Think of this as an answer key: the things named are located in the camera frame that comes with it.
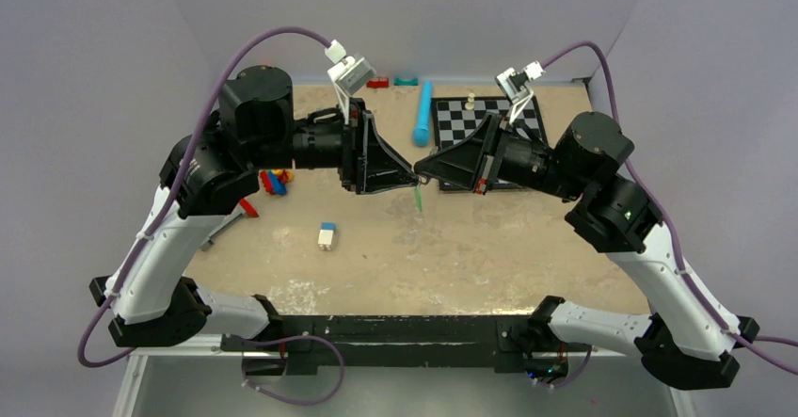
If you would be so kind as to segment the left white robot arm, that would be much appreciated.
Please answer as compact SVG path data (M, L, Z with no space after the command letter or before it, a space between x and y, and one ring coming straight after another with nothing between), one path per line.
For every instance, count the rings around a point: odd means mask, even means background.
M347 113L326 108L297 119L290 75L271 66L244 69L222 86L197 143L181 139L162 166L144 247L117 277L91 292L113 311L119 347L161 347L198 334L231 334L256 349L275 346L280 324L265 297L211 292L184 274L210 233L274 168L333 168L345 190L375 194L418 184L412 166L386 143L361 99Z

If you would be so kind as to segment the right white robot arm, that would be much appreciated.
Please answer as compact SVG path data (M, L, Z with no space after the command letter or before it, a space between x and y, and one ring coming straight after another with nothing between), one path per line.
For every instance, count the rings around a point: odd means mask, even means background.
M619 172L633 149L619 124L599 112L577 115L554 147L489 114L471 135L414 169L479 195L504 181L570 203L567 224L653 306L651 314L623 314L545 297L516 337L527 352L590 345L637 359L674 389L727 388L740 369L732 352L756 338L758 323L728 311L673 248L662 211Z

